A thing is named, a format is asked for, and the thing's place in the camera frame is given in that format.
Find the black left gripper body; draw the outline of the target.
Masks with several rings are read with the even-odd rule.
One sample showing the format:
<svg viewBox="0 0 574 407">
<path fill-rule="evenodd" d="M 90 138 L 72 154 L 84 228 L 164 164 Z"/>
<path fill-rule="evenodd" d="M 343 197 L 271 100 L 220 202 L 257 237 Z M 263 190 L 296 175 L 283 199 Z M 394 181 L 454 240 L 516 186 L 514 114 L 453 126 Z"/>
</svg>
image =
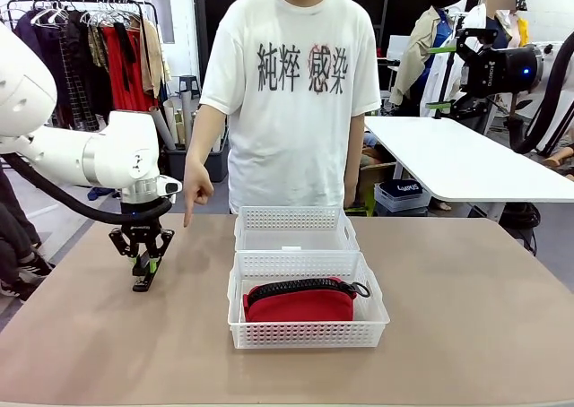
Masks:
<svg viewBox="0 0 574 407">
<path fill-rule="evenodd" d="M 158 205 L 159 203 L 121 203 L 120 209 L 123 215 L 135 216 L 150 211 Z M 157 237 L 161 234 L 161 224 L 159 218 L 156 217 L 146 221 L 123 224 L 121 231 L 129 246 L 141 244 L 156 246 Z"/>
</svg>

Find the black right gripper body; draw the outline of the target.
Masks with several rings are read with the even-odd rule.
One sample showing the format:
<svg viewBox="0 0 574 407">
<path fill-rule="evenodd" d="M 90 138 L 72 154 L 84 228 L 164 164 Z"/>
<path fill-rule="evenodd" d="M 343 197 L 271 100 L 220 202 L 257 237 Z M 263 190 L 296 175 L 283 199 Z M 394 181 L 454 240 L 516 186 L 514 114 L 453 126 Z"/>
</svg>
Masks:
<svg viewBox="0 0 574 407">
<path fill-rule="evenodd" d="M 539 49 L 481 48 L 478 52 L 466 44 L 457 49 L 464 61 L 460 90 L 476 98 L 499 93 L 531 91 L 539 84 Z"/>
</svg>

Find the person's right hand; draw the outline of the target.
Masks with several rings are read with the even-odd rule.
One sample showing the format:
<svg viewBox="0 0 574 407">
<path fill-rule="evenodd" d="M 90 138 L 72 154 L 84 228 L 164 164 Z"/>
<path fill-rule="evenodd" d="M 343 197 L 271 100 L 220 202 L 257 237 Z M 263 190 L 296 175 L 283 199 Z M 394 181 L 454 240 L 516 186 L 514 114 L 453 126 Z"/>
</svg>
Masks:
<svg viewBox="0 0 574 407">
<path fill-rule="evenodd" d="M 185 200 L 184 227 L 188 227 L 193 216 L 194 206 L 205 205 L 213 196 L 214 187 L 205 166 L 200 160 L 186 161 L 183 192 Z"/>
</svg>

